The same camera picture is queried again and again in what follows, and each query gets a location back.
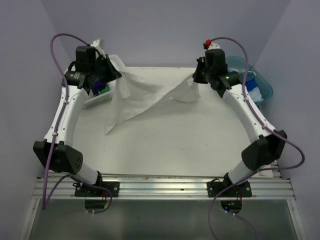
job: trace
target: white table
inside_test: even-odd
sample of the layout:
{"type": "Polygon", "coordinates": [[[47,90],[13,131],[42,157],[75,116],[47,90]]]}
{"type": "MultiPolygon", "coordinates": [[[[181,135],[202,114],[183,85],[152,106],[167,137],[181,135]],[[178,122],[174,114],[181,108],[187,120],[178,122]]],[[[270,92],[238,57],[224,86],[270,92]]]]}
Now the white table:
{"type": "MultiPolygon", "coordinates": [[[[129,67],[130,73],[174,81],[194,68],[129,67]]],[[[103,174],[222,177],[250,143],[241,122],[209,85],[196,103],[161,101],[105,135],[110,101],[81,111],[73,147],[103,174]]],[[[256,177],[272,178],[271,171],[256,177]]]]}

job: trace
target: red cap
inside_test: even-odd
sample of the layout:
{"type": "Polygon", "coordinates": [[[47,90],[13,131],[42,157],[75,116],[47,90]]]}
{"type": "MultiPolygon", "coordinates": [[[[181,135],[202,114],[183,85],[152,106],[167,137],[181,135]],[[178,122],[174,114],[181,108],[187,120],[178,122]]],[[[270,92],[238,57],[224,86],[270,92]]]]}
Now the red cap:
{"type": "Polygon", "coordinates": [[[205,43],[203,45],[206,46],[206,47],[209,47],[211,45],[211,43],[212,43],[211,40],[208,39],[208,40],[205,41],[205,43]]]}

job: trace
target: white towel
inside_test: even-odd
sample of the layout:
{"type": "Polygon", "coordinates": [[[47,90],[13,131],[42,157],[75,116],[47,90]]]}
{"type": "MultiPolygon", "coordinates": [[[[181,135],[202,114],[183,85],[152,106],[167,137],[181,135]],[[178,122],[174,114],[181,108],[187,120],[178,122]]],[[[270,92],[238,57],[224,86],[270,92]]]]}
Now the white towel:
{"type": "Polygon", "coordinates": [[[171,84],[166,84],[166,81],[155,82],[129,73],[120,58],[116,61],[114,59],[115,56],[111,55],[110,60],[122,77],[115,80],[111,109],[106,117],[105,134],[117,123],[143,113],[163,98],[193,103],[200,97],[198,84],[193,82],[192,75],[185,79],[177,79],[171,84]]]}

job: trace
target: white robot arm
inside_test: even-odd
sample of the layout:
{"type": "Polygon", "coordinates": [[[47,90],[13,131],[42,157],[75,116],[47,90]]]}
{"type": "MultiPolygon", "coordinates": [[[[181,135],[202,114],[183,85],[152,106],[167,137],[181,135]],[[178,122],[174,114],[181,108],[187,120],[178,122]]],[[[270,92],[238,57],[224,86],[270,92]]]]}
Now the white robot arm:
{"type": "Polygon", "coordinates": [[[46,167],[52,139],[55,136],[53,154],[49,159],[49,169],[54,172],[69,173],[75,179],[90,185],[95,185],[98,181],[101,181],[101,174],[91,169],[83,161],[82,153],[73,148],[73,139],[80,111],[96,81],[108,83],[121,77],[121,74],[109,60],[108,55],[105,54],[103,45],[103,40],[97,39],[90,46],[77,47],[76,61],[71,63],[64,74],[68,83],[67,102],[66,86],[62,84],[60,103],[51,127],[44,140],[36,141],[33,145],[33,151],[42,165],[46,167]],[[66,106],[58,128],[55,130],[55,125],[65,103],[66,106]]]}
{"type": "MultiPolygon", "coordinates": [[[[77,47],[75,70],[70,66],[65,73],[69,85],[69,97],[58,130],[54,132],[54,126],[66,99],[65,86],[62,86],[60,103],[48,133],[43,141],[36,141],[33,146],[35,154],[45,167],[51,145],[50,141],[55,135],[54,152],[49,169],[54,172],[70,173],[84,183],[97,186],[102,181],[101,174],[86,165],[82,153],[72,146],[80,110],[88,98],[90,89],[97,80],[107,83],[121,77],[121,74],[111,64],[108,55],[105,54],[103,45],[104,42],[98,39],[90,46],[77,47]]],[[[285,143],[266,131],[265,127],[274,130],[284,138],[287,135],[283,130],[276,131],[274,126],[265,119],[248,92],[245,96],[243,95],[239,75],[236,72],[228,72],[225,53],[219,45],[212,43],[206,49],[205,57],[200,57],[197,60],[198,65],[193,75],[194,82],[209,83],[211,88],[217,91],[240,119],[251,143],[242,151],[242,160],[239,164],[224,176],[223,186],[227,187],[281,156],[285,143]],[[257,122],[248,108],[245,98],[250,101],[259,117],[264,120],[264,125],[257,122]]]]}
{"type": "Polygon", "coordinates": [[[287,138],[287,135],[283,130],[277,131],[267,121],[247,90],[245,90],[245,95],[243,94],[239,75],[236,72],[228,72],[225,53],[220,49],[220,46],[211,41],[206,42],[203,46],[206,49],[205,57],[197,59],[197,68],[193,74],[194,82],[211,85],[211,88],[236,113],[251,143],[242,151],[242,159],[239,164],[224,176],[223,187],[226,188],[239,182],[260,167],[271,164],[280,158],[285,142],[268,132],[266,127],[284,138],[287,138]],[[257,121],[246,100],[249,101],[259,118],[264,121],[263,125],[257,121]]]}

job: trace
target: white wall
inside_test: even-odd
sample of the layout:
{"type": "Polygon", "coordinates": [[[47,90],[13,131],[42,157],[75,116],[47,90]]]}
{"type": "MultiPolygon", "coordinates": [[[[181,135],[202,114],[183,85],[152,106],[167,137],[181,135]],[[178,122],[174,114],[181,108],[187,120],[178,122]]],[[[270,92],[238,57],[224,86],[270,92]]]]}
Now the white wall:
{"type": "MultiPolygon", "coordinates": [[[[265,114],[305,152],[290,177],[308,239],[320,239],[320,1],[292,0],[256,63],[271,83],[273,98],[265,114]]],[[[299,153],[286,146],[279,164],[290,166],[299,153]]]]}
{"type": "MultiPolygon", "coordinates": [[[[56,32],[39,0],[2,0],[0,19],[0,239],[16,240],[43,169],[33,143],[53,120],[61,77],[49,49],[56,32]]],[[[68,64],[61,43],[56,49],[68,64]]]]}
{"type": "MultiPolygon", "coordinates": [[[[41,0],[56,31],[88,42],[103,38],[106,51],[128,66],[195,66],[202,43],[229,36],[255,63],[290,0],[41,0]]],[[[76,45],[62,40],[69,56],[76,45]]],[[[241,55],[219,42],[227,55],[241,55]]]]}

